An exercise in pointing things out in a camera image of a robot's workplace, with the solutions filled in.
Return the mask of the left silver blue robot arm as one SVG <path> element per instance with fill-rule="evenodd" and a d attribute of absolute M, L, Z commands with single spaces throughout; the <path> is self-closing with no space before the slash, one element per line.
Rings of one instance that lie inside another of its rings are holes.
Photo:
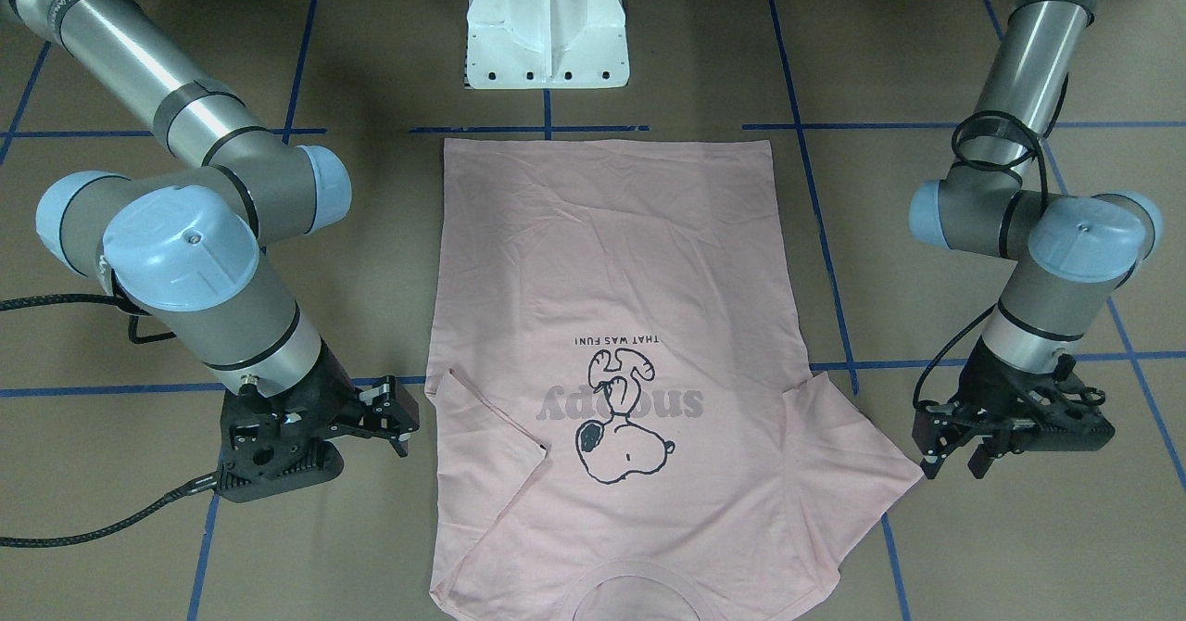
<path fill-rule="evenodd" d="M 1115 428 L 1107 395 L 1076 374 L 1075 350 L 1112 292 L 1149 260 L 1162 215 L 1136 193 L 1061 196 L 1042 140 L 1054 126 L 1098 0 L 1016 0 L 975 110 L 954 128 L 946 177 L 916 190 L 908 228 L 924 244 L 1016 265 L 967 356 L 954 396 L 912 398 L 920 468 L 954 452 L 984 476 L 1005 455 L 1095 452 Z"/>

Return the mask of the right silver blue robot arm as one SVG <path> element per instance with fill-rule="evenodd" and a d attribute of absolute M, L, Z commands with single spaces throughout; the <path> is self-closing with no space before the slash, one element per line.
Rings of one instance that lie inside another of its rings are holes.
<path fill-rule="evenodd" d="M 183 164 L 144 179 L 60 178 L 36 210 L 43 245 L 157 316 L 230 393 L 251 386 L 283 399 L 305 425 L 314 406 L 329 406 L 359 422 L 319 427 L 319 436 L 381 437 L 406 456 L 417 405 L 397 382 L 385 380 L 385 405 L 398 418 L 344 374 L 296 402 L 338 364 L 264 250 L 344 219 L 352 185 L 339 156 L 285 145 L 134 0 L 4 0 L 4 17 L 71 55 Z"/>

